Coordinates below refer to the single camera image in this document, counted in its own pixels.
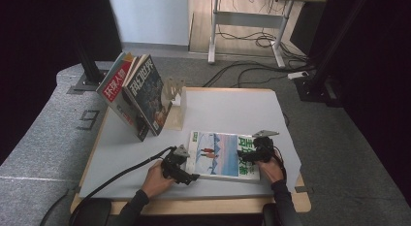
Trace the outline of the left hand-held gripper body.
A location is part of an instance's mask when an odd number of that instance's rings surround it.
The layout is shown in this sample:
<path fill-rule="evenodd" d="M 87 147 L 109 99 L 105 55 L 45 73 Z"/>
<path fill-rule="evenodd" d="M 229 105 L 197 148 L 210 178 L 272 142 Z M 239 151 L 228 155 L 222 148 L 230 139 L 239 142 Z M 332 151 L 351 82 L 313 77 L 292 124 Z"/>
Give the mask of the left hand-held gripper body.
<path fill-rule="evenodd" d="M 188 173 L 180 168 L 189 157 L 188 151 L 184 145 L 179 147 L 172 146 L 170 153 L 162 161 L 163 176 L 173 178 L 176 183 L 180 180 L 188 179 Z"/>

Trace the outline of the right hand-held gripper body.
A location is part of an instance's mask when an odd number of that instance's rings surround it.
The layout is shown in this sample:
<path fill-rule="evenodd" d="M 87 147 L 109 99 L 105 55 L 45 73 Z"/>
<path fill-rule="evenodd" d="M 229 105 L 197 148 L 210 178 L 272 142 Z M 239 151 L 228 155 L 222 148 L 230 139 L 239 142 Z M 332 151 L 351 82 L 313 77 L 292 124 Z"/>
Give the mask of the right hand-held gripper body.
<path fill-rule="evenodd" d="M 268 163 L 271 158 L 279 161 L 280 158 L 274 150 L 273 140 L 270 136 L 276 136 L 278 132 L 269 130 L 260 130 L 253 135 L 253 145 L 255 146 L 255 154 L 252 157 L 253 162 L 263 161 Z"/>

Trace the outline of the thick white book green label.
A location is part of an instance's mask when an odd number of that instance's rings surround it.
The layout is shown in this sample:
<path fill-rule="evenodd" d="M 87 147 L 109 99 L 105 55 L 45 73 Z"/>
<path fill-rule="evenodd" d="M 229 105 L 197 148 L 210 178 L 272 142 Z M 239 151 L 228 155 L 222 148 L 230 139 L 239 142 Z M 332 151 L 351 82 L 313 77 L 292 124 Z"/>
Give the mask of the thick white book green label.
<path fill-rule="evenodd" d="M 192 131 L 185 171 L 200 178 L 240 182 L 260 180 L 259 168 L 242 161 L 238 150 L 255 151 L 253 138 L 247 135 Z"/>

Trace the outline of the beige expandable book rack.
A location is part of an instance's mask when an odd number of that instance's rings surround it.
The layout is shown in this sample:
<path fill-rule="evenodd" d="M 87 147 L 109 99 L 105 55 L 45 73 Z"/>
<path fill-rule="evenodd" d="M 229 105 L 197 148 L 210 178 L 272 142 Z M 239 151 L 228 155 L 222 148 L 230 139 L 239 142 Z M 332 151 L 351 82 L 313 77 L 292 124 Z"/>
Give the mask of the beige expandable book rack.
<path fill-rule="evenodd" d="M 165 107 L 170 106 L 164 128 L 182 130 L 187 108 L 185 79 L 166 78 L 161 100 Z"/>

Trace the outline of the dark blue illustrated magazine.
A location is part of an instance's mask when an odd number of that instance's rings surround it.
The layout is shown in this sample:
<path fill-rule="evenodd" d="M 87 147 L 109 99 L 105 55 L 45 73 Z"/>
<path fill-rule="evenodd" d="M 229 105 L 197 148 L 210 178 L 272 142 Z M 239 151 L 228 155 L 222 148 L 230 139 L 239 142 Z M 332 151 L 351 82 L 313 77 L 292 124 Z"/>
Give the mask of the dark blue illustrated magazine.
<path fill-rule="evenodd" d="M 162 132 L 169 114 L 170 106 L 165 107 L 161 100 L 163 85 L 151 55 L 147 54 L 135 75 L 123 87 L 154 136 Z"/>

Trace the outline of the grey portrait cover magazine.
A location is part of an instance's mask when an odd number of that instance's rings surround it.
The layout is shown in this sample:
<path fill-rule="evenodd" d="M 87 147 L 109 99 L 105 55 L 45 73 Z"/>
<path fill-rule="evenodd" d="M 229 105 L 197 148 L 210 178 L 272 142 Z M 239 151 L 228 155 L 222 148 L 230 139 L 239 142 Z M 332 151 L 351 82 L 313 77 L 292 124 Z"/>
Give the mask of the grey portrait cover magazine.
<path fill-rule="evenodd" d="M 132 65 L 139 59 L 132 53 L 121 52 L 97 87 L 97 93 L 142 142 L 149 128 L 140 112 L 123 91 L 123 84 L 131 73 Z"/>

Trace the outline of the person's right hand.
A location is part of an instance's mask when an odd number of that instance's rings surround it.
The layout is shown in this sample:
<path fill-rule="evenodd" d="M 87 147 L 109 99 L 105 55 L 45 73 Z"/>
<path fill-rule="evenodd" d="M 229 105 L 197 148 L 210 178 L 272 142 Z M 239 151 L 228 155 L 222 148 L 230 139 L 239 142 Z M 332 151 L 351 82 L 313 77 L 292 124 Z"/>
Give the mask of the person's right hand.
<path fill-rule="evenodd" d="M 256 164 L 270 183 L 275 183 L 284 178 L 283 172 L 274 158 L 271 158 L 269 162 L 257 161 Z"/>

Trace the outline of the person's left hand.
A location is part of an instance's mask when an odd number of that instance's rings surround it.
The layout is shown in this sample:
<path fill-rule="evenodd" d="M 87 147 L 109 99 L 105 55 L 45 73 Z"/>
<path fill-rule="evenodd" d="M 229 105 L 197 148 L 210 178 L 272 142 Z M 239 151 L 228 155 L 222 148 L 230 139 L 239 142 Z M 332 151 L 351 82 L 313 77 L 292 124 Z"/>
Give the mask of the person's left hand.
<path fill-rule="evenodd" d="M 149 169 L 142 185 L 142 191 L 148 199 L 158 196 L 168 190 L 173 184 L 173 178 L 165 178 L 161 167 L 162 161 L 156 161 Z"/>

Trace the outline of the wooden table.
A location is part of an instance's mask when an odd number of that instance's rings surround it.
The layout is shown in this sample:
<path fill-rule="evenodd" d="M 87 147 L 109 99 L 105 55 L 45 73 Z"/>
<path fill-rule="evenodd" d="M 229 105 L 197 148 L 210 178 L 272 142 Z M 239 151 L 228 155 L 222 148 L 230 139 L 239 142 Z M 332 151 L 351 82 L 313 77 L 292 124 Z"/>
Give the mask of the wooden table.
<path fill-rule="evenodd" d="M 88 164 L 83 173 L 80 187 L 87 174 L 88 166 L 91 163 L 95 145 L 88 160 Z M 311 203 L 308 193 L 303 184 L 302 178 L 298 177 L 295 191 L 292 192 L 293 202 L 298 212 L 308 212 L 311 210 Z M 71 205 L 75 209 L 82 198 L 79 193 Z M 142 211 L 145 215 L 173 215 L 173 214 L 223 214 L 223 213 L 257 213 L 263 205 L 272 201 L 271 195 L 254 197 L 225 197 L 225 198 L 194 198 L 194 199 L 161 199 L 156 198 Z"/>

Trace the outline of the black slanted stand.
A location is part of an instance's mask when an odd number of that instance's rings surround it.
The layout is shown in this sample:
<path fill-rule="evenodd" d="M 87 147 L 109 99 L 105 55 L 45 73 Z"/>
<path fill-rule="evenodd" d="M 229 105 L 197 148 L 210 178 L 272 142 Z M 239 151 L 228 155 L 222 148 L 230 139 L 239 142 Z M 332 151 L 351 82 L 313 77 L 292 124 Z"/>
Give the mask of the black slanted stand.
<path fill-rule="evenodd" d="M 360 13 L 366 0 L 327 0 L 303 6 L 302 18 L 298 23 L 300 33 L 314 31 L 308 53 L 308 64 L 312 65 L 315 75 L 295 81 L 300 99 L 305 102 L 332 102 L 326 81 L 332 72 L 335 58 L 348 30 Z"/>

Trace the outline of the white power strip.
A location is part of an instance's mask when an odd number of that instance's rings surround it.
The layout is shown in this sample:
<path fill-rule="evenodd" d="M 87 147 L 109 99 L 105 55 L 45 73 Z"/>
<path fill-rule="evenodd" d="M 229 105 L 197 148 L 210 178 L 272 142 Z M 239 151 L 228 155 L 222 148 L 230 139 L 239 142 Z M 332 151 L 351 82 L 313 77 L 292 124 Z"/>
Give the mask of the white power strip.
<path fill-rule="evenodd" d="M 299 79 L 299 78 L 307 78 L 308 76 L 309 76 L 308 72 L 301 71 L 301 72 L 290 73 L 288 74 L 287 78 L 288 80 L 293 80 L 293 79 Z"/>

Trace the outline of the black curtain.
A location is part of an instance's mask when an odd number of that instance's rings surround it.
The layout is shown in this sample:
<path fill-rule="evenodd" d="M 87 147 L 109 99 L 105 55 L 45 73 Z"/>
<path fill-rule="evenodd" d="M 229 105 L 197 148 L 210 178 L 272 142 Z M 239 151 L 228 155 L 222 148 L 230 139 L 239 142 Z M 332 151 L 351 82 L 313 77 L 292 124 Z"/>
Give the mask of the black curtain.
<path fill-rule="evenodd" d="M 56 87 L 56 75 L 122 50 L 110 0 L 0 0 L 0 165 Z"/>
<path fill-rule="evenodd" d="M 366 0 L 326 81 L 411 205 L 411 0 Z"/>

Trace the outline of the black stand with base plate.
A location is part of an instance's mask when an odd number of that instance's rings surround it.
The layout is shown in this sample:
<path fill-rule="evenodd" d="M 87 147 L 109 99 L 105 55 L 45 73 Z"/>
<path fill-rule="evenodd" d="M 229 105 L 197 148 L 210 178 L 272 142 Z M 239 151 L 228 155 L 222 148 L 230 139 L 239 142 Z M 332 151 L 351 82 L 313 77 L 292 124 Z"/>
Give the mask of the black stand with base plate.
<path fill-rule="evenodd" d="M 83 69 L 83 75 L 74 87 L 75 91 L 95 91 L 105 78 L 107 70 L 100 70 L 88 54 L 80 39 L 75 38 L 75 49 Z"/>

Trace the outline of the white metal desk frame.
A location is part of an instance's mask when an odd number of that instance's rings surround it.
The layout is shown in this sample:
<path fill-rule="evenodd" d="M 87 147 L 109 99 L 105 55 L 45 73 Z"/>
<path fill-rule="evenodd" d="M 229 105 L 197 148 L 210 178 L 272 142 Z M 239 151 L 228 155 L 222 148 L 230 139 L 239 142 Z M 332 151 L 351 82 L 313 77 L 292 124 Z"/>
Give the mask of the white metal desk frame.
<path fill-rule="evenodd" d="M 208 45 L 207 61 L 209 64 L 215 63 L 216 48 L 216 27 L 218 25 L 233 25 L 246 27 L 261 27 L 277 29 L 278 33 L 275 40 L 270 43 L 276 64 L 279 68 L 284 68 L 285 63 L 280 52 L 280 44 L 289 20 L 291 10 L 295 1 L 301 2 L 326 2 L 327 0 L 283 0 L 285 11 L 281 16 L 260 15 L 250 13 L 224 12 L 218 9 L 219 0 L 214 0 L 214 8 L 211 14 L 211 33 Z"/>

